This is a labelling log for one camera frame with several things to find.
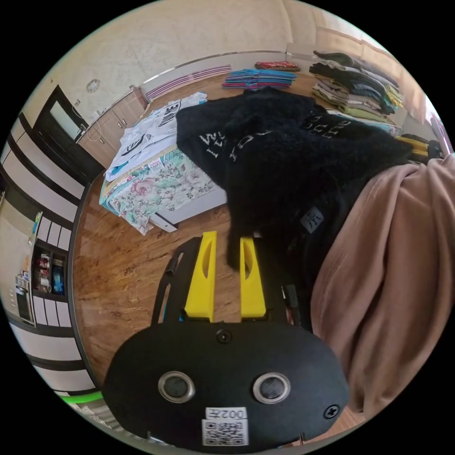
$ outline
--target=colorful folded shirt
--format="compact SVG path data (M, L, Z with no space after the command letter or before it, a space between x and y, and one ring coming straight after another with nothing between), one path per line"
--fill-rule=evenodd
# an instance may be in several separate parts
M277 70L277 71L300 71L300 68L291 62L256 62L255 67L258 70Z
M289 87L296 78L295 74L274 70L245 69L228 74L225 88L257 89L260 87Z

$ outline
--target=yellow object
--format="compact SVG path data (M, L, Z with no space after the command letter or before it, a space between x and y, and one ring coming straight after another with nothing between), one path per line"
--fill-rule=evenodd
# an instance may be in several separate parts
M185 312L189 318L208 318L213 322L216 254L217 232L205 232L185 304Z
M265 316L264 292L251 237L240 239L240 315L242 319Z
M428 156L428 145L424 142L419 142L408 137L398 136L397 139L402 142L407 142L412 145L412 153L416 155Z

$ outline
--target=black trim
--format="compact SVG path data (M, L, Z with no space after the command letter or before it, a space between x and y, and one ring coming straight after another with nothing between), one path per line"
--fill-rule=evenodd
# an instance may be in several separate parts
M85 352L85 349L84 349L84 344L82 342L81 335L79 334L79 330L77 327L77 318L76 318L76 313L75 313L75 309L74 309L74 299L73 299L74 244L76 242L77 231L79 229L79 222L81 221L81 215L84 210L85 202L89 195L90 188L91 188L91 184L87 185L85 187L84 193L82 194L82 197L81 197L81 203L79 204L79 207L77 208L76 216L74 217L74 228L71 232L70 244L68 246L68 262L67 262L67 268L66 268L67 281L65 282L65 286L66 286L66 295L68 296L68 311L70 313L71 325L74 328L74 338L76 339L76 345L79 349L79 353L81 354L83 361L85 362L85 368L87 370L87 373L89 374L90 379L92 380L93 384L95 384L95 386L97 387L97 389L92 390L92 391L96 391L100 388L100 381L96 377L96 374L91 367L90 361L87 357L87 353Z
M3 160L3 162L5 162L6 159L9 157L9 154L11 153L11 151L12 151L12 150L11 150L11 148L10 148L10 149L9 149L9 152L6 154L5 159Z
M16 315L5 310L8 322L16 327L19 327L26 332L35 333L37 335L43 335L45 337L58 337L58 338L75 338L72 327L55 327L45 326L43 324L37 324L36 327L27 324L23 321L18 320Z
M87 390L77 390L77 391L72 391L72 392L64 390L64 392L67 392L70 397L75 397L77 395L88 395L89 393L94 393L94 392L99 392L99 391L100 391L99 388L87 389Z
M51 180L46 174L44 174L40 169L38 169L25 155L25 153L20 149L17 143L14 141L11 133L8 135L7 142L11 147L11 151L16 155L16 158L22 163L22 165L31 172L41 183L44 183L52 191L56 192L62 198L65 198L71 204L79 205L79 199L62 188L59 184Z
M35 246L38 246L40 248L44 248L46 250L53 251L54 253L57 253L60 256L68 256L68 252L66 250L63 250L62 248L59 248L55 245L52 245L50 243L45 242L44 240L41 240L40 238L36 239Z
M57 155L51 149L51 147L49 147L47 143L40 137L39 134L33 131L33 128L29 124L28 120L25 118L23 112L19 114L18 118L30 139L51 161L53 161L58 167L62 169L62 171L65 171L70 177L73 177L81 185L85 186L87 183L89 183L89 181L86 178L84 178L76 169L70 166L62 157Z
M33 311L35 311L35 301L33 300L32 298L32 301L33 301ZM46 324L49 325L49 320L47 319L47 310L46 310L46 302L44 301L43 299L43 307L44 307L44 317L46 318Z
M53 371L76 371L85 370L85 364L83 360L48 360L34 357L33 355L27 354L29 361L34 366L45 368L46 370Z
M52 294L50 292L41 292L35 289L32 290L32 294L35 297L41 297L42 299L55 300L56 302L68 303L68 298L64 295Z
M7 184L7 188L5 190L5 200L7 200L9 204L11 204L19 213L22 213L22 215L26 218L31 221L35 221L36 215L39 212L38 207L33 205L28 198L23 196L9 184Z
M43 204L41 204L37 200L33 199L25 191L23 191L20 187L18 187L16 182L14 180L12 180L12 178L8 175L8 173L5 171L5 168L1 164L0 164L0 174L2 175L2 177L5 179L6 183L9 186L14 188L14 190L16 192L18 192L22 197L24 197L25 199L27 199L33 205L36 206L35 217L36 217L36 214L41 211L41 212L43 212L43 215L47 219L53 221L54 223L57 223L60 226L63 226L64 228L67 228L67 229L70 229L70 230L73 229L73 223L71 221L67 220L66 218L61 217L57 213L55 213L52 210L50 210L48 207L45 207Z

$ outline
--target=cabinet door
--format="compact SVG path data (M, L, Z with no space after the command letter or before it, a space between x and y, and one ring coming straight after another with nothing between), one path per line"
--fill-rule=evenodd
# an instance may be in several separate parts
M92 136L101 136L115 151L111 158L112 161L115 154L120 149L120 139L125 133L125 127L120 122L120 119L115 115L113 108L104 114L103 118L105 119L103 123L96 122L90 130L94 130Z
M144 113L147 102L142 92L135 89L112 107L115 115L125 128L133 127Z
M92 128L82 136L79 145L107 169L117 152L100 135L99 131Z

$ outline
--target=green object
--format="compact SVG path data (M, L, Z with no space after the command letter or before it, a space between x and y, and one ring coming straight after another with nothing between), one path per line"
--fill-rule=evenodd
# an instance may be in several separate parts
M102 400L103 396L100 391L88 393L87 395L73 395L71 397L60 397L68 404L90 403L90 401Z

